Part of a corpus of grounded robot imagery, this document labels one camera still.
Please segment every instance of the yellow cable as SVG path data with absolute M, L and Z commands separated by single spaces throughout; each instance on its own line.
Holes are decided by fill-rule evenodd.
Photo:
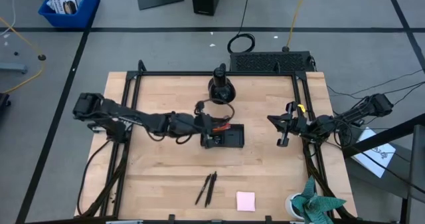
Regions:
M 288 41 L 286 43 L 286 46 L 287 47 L 290 46 L 290 42 L 291 42 L 291 38 L 292 38 L 292 30 L 294 29 L 295 21 L 297 20 L 297 16 L 298 16 L 298 10 L 301 7 L 302 3 L 303 3 L 303 0 L 299 0 L 298 1 L 298 6 L 297 6 L 297 9 L 295 10 L 294 19 L 292 20 L 292 25 L 291 25 L 291 30 L 290 30 L 290 36 L 288 37 Z
M 43 55 L 42 53 L 43 52 L 41 52 L 41 50 L 37 47 L 37 46 L 35 46 L 35 45 L 33 45 L 33 44 L 31 44 L 31 42 L 29 42 L 26 38 L 24 38 L 21 34 L 19 34 L 19 32 L 17 32 L 12 26 L 10 26 L 9 24 L 8 24 L 8 22 L 6 22 L 2 17 L 0 17 L 0 21 L 1 22 L 3 22 L 6 26 L 8 26 L 9 28 L 10 28 L 10 30 L 11 31 L 13 31 L 19 38 L 21 38 L 23 41 L 25 41 L 37 54 L 39 54 L 39 56 L 41 56 L 41 55 Z M 4 91 L 3 93 L 4 94 L 8 94 L 8 93 L 10 93 L 10 92 L 12 92 L 12 91 L 15 91 L 15 90 L 17 90 L 18 88 L 20 88 L 20 87 L 22 87 L 23 85 L 25 85 L 26 83 L 28 83 L 28 82 L 30 82 L 30 81 L 32 81 L 33 79 L 35 79 L 35 78 L 37 78 L 38 76 L 40 76 L 41 75 L 41 73 L 43 73 L 43 71 L 44 71 L 44 67 L 45 67 L 45 61 L 43 61 L 43 60 L 40 60 L 40 62 L 41 62 L 41 69 L 34 75 L 34 76 L 32 76 L 32 77 L 30 77 L 29 79 L 27 79 L 26 81 L 24 81 L 24 82 L 22 82 L 22 83 L 20 83 L 20 84 L 18 84 L 18 85 L 16 85 L 15 87 L 13 87 L 13 88 L 10 88 L 10 89 L 8 89 L 8 90 L 6 90 L 6 91 Z

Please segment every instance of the wooden tabletop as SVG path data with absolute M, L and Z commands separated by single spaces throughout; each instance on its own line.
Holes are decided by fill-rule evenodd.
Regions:
M 104 96 L 120 103 L 125 78 L 124 72 L 111 72 Z M 284 203 L 288 195 L 301 192 L 307 181 L 302 143 L 299 137 L 290 135 L 288 147 L 277 147 L 280 134 L 266 118 L 267 115 L 283 114 L 285 105 L 294 101 L 291 78 L 229 78 L 237 93 L 231 103 L 236 110 L 231 123 L 244 124 L 244 148 L 206 150 L 200 146 L 199 136 L 193 136 L 184 145 L 177 145 L 171 138 L 154 142 L 142 127 L 135 126 L 120 219 L 168 219 L 169 214 L 175 214 L 179 220 L 264 220 L 265 215 L 271 215 L 274 221 L 292 220 Z M 323 73 L 311 72 L 307 78 L 316 116 L 332 115 Z M 144 76 L 137 109 L 147 113 L 174 110 L 192 114 L 196 102 L 208 98 L 209 79 L 209 76 Z M 230 109 L 206 103 L 205 112 L 221 117 L 230 114 Z M 104 142 L 105 134 L 94 134 L 90 155 Z M 330 144 L 322 145 L 321 149 L 329 187 L 337 197 L 347 200 L 345 208 L 357 215 L 341 150 Z M 112 145 L 102 150 L 88 168 L 81 198 L 82 210 L 87 210 L 105 185 L 111 150 Z M 211 204 L 204 208 L 205 192 L 195 205 L 205 177 L 214 171 L 218 177 Z M 255 192 L 255 212 L 236 210 L 237 191 Z M 109 214 L 112 213 L 115 192 L 111 192 Z

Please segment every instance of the sticky note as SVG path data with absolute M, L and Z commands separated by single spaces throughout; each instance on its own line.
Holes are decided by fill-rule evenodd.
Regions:
M 237 191 L 236 208 L 238 211 L 255 211 L 255 193 Z

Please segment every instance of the concrete floor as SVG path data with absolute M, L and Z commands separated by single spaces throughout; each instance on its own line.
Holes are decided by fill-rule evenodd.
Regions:
M 16 27 L 50 27 L 37 13 L 43 0 L 16 0 Z M 425 27 L 424 0 L 397 0 L 412 28 Z M 220 0 L 216 15 L 193 13 L 191 0 L 139 11 L 137 0 L 101 0 L 93 27 L 238 27 L 245 0 Z M 298 0 L 249 0 L 245 27 L 289 27 Z M 0 16 L 12 20 L 11 0 L 0 0 Z M 296 27 L 402 28 L 391 0 L 305 0 Z M 111 71 L 134 70 L 143 59 L 148 70 L 212 70 L 230 63 L 227 42 L 234 32 L 91 32 L 72 87 L 58 123 L 52 149 L 43 171 L 27 221 L 71 218 L 82 171 L 88 157 L 92 133 L 72 119 L 71 110 L 80 92 L 103 92 Z M 354 92 L 421 69 L 412 45 L 403 32 L 324 33 L 295 32 L 291 50 L 310 51 L 317 69 L 326 75 L 328 85 L 337 91 Z M 288 33 L 252 32 L 255 51 L 280 51 Z M 65 80 L 70 72 L 82 33 L 24 32 L 48 58 L 43 75 L 11 94 L 13 105 L 0 121 L 0 223 L 16 220 L 35 164 L 46 139 Z M 425 34 L 414 33 L 425 49 Z M 234 50 L 248 44 L 236 41 Z M 21 62 L 29 73 L 0 72 L 0 90 L 8 89 L 37 72 L 37 56 L 11 34 L 0 37 L 0 60 Z M 362 95 L 394 90 L 424 80 L 420 72 Z M 391 94 L 393 102 L 406 91 Z M 390 116 L 376 119 L 370 127 L 391 127 L 425 111 L 425 88 L 415 90 L 394 107 Z M 346 96 L 331 99 L 333 108 L 344 111 L 355 100 Z M 395 143 L 409 148 L 411 138 Z M 357 179 L 351 179 L 359 217 L 374 221 L 394 221 L 400 216 L 401 199 Z M 415 203 L 421 210 L 424 204 Z M 415 220 L 421 223 L 423 212 Z

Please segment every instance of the blue bin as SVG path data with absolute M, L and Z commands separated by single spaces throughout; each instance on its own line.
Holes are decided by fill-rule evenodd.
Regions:
M 100 0 L 82 0 L 78 10 L 73 15 L 56 14 L 45 0 L 39 9 L 39 14 L 46 17 L 47 21 L 54 27 L 61 28 L 85 28 L 94 9 Z

